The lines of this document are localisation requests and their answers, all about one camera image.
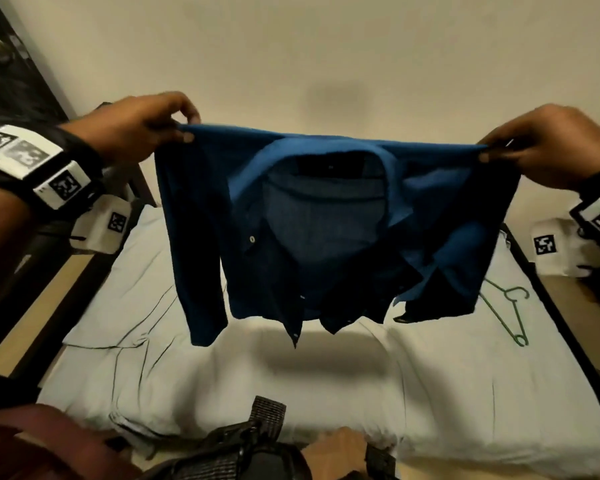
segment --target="mattress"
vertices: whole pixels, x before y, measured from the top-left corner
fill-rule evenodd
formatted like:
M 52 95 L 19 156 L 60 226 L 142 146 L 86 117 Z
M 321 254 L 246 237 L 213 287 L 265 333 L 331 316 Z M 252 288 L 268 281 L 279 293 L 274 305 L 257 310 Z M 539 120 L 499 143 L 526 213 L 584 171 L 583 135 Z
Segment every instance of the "mattress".
M 305 322 L 296 349 L 278 322 L 230 318 L 212 346 L 194 347 L 164 216 L 146 207 L 39 402 L 144 444 L 244 421 L 263 395 L 287 405 L 286 441 L 348 426 L 399 460 L 600 473 L 598 399 L 504 235 L 474 313 L 395 322 L 403 311 L 336 335 Z

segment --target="person's left hand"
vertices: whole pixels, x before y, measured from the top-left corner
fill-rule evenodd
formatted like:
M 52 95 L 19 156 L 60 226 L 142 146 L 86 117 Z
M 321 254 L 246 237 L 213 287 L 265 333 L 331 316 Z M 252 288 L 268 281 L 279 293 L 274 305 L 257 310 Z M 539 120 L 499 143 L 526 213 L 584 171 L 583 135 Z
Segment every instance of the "person's left hand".
M 200 123 L 200 113 L 181 92 L 129 96 L 90 112 L 60 128 L 96 150 L 105 165 L 138 163 L 161 144 L 189 143 L 192 134 L 177 128 L 171 115 L 181 112 L 190 124 Z

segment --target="person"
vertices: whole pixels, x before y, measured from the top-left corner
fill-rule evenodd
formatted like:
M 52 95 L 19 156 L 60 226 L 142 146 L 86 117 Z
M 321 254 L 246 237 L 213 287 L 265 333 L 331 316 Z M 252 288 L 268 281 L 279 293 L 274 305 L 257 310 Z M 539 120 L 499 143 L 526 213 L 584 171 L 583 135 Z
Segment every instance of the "person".
M 59 128 L 93 149 L 92 158 L 100 159 L 98 165 L 135 164 L 147 159 L 161 144 L 192 141 L 194 136 L 180 131 L 172 119 L 177 112 L 190 123 L 201 122 L 200 113 L 188 97 L 168 92 L 128 97 Z M 580 192 L 588 202 L 600 198 L 600 126 L 576 108 L 556 104 L 538 107 L 494 129 L 480 144 L 487 145 L 479 156 L 484 164 L 510 161 L 538 184 Z M 40 223 L 30 201 L 0 186 L 0 285 L 17 266 L 24 245 Z M 337 453 L 334 447 L 352 442 L 357 444 L 353 450 L 344 448 Z M 312 471 L 316 468 L 315 458 L 320 458 L 320 451 L 325 449 L 336 456 L 341 454 L 334 463 L 337 475 L 348 468 L 363 468 L 362 443 L 361 436 L 351 430 L 321 440 L 306 453 L 309 464 L 314 462 Z

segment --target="person's right hand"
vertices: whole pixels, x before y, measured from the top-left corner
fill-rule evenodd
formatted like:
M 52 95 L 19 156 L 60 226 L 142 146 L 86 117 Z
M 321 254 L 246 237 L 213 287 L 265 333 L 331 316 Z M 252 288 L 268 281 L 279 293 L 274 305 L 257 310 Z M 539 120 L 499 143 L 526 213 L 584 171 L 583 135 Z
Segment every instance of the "person's right hand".
M 526 148 L 508 150 L 508 141 L 527 141 Z M 483 162 L 514 161 L 531 180 L 555 189 L 578 189 L 600 171 L 600 126 L 574 107 L 546 104 L 494 129 L 480 144 L 493 146 Z

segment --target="bed frame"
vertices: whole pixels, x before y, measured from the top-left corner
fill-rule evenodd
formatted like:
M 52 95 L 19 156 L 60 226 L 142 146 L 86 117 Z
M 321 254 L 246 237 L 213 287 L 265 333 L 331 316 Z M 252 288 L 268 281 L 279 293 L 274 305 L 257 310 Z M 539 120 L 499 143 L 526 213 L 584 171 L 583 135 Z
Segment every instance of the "bed frame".
M 138 165 L 116 169 L 106 176 L 109 193 L 122 195 L 127 185 L 134 199 L 130 222 L 124 236 L 125 241 L 131 228 L 136 225 L 144 205 L 155 206 L 155 201 Z M 32 242 L 27 251 L 27 255 L 30 257 L 14 274 L 7 292 L 0 299 L 0 343 L 71 254 L 75 252 L 66 238 L 71 226 L 71 223 L 54 223 L 42 229 L 39 236 Z M 565 342 L 571 348 L 600 402 L 598 371 L 569 329 L 536 275 L 535 267 L 526 259 L 511 231 L 506 225 L 503 225 L 502 229 L 511 243 L 511 252 L 514 258 L 531 281 L 534 290 L 544 303 Z M 89 302 L 106 279 L 117 256 L 118 254 L 99 254 L 91 259 L 9 377 L 0 376 L 0 408 L 35 402 L 40 392 L 38 384 L 60 351 L 64 336 L 84 313 Z

